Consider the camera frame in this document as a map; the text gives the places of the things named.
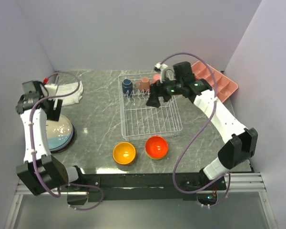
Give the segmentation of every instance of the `white wall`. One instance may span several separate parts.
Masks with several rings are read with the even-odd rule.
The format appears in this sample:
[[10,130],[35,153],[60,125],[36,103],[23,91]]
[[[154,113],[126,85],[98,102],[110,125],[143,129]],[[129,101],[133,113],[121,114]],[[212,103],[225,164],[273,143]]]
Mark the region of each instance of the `white wall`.
[[53,68],[15,0],[0,0],[0,228],[12,203],[23,163],[24,133],[15,106],[21,83],[43,79]]
[[175,52],[193,52],[223,70],[260,3],[260,0],[17,1],[55,70],[152,69]]
[[263,0],[225,74],[239,84],[237,118],[259,133],[252,159],[286,229],[286,0]]

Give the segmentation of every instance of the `white wire dish rack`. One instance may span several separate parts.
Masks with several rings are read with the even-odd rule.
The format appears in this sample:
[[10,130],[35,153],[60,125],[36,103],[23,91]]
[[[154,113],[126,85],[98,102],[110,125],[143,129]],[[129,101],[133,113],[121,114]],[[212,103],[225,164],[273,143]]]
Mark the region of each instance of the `white wire dish rack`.
[[[182,123],[174,96],[165,103],[160,99],[159,108],[147,107],[150,92],[140,92],[135,88],[135,83],[143,77],[150,79],[154,73],[120,75],[118,77],[121,130],[126,141],[144,140],[151,136],[171,137],[176,136],[182,130]],[[133,91],[123,94],[122,82],[129,79],[133,83]]]

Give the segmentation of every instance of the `ice cube tray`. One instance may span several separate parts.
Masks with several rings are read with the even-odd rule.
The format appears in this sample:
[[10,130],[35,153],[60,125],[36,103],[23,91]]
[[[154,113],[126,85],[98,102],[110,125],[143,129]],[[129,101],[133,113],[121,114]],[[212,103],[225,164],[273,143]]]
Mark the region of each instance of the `ice cube tray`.
[[[214,73],[217,82],[217,97],[220,99],[221,102],[224,102],[233,94],[233,92],[238,89],[238,85],[237,83],[217,71],[215,68],[211,66],[210,68],[212,69],[212,72]],[[192,71],[198,80],[205,79],[214,88],[214,82],[212,80],[211,74],[201,61],[197,61],[192,65]]]

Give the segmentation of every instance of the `gray marble surface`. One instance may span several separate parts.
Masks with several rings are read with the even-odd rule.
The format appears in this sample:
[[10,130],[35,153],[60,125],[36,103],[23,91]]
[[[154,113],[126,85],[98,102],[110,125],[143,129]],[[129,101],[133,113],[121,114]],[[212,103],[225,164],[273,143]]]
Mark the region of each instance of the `gray marble surface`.
[[[77,165],[85,173],[168,173],[180,153],[207,120],[206,116],[188,99],[176,98],[183,130],[179,136],[166,138],[169,152],[162,160],[150,159],[144,149],[145,141],[131,142],[137,152],[136,160],[130,166],[120,166],[112,158],[112,150],[124,141],[121,134],[121,118],[118,90],[120,74],[150,73],[151,71],[76,71],[82,80],[84,92],[79,104],[62,108],[61,114],[69,118],[77,136],[74,143],[64,152],[54,156],[65,166]],[[71,76],[60,75],[59,84],[73,83]],[[230,100],[225,106],[233,112]],[[217,157],[224,145],[214,126],[209,125],[193,142],[184,155],[177,172],[198,172]],[[232,171],[251,171],[249,161]]]

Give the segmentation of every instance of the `pink mug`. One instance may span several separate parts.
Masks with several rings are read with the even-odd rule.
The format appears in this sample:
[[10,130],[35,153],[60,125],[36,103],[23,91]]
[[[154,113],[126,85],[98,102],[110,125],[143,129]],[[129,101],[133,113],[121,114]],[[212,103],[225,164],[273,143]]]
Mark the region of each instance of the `pink mug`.
[[153,75],[152,83],[155,83],[155,82],[157,82],[158,80],[160,80],[160,74],[155,74],[155,75]]
[[151,89],[151,84],[149,82],[149,79],[147,77],[143,77],[141,80],[137,81],[134,86],[136,88],[139,88],[139,91],[148,91]]

